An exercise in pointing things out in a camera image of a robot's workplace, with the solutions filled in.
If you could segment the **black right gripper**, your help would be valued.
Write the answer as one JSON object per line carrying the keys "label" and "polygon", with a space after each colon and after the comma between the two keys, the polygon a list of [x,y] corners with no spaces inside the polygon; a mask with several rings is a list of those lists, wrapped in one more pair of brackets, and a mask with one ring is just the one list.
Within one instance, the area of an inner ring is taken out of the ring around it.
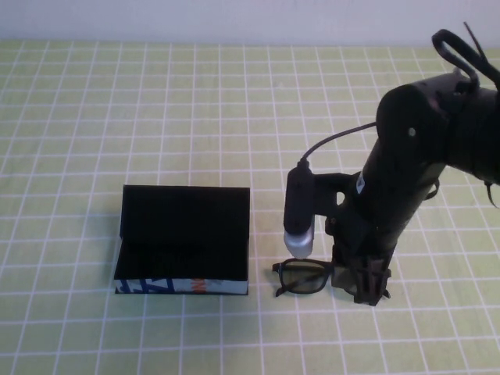
{"label": "black right gripper", "polygon": [[[395,245],[382,242],[375,226],[351,206],[340,206],[333,216],[326,218],[326,234],[334,239],[333,261],[338,266],[353,265],[356,292],[354,302],[375,306],[382,298],[390,298],[387,289],[391,277],[389,268]],[[371,263],[374,296],[370,276]]]}

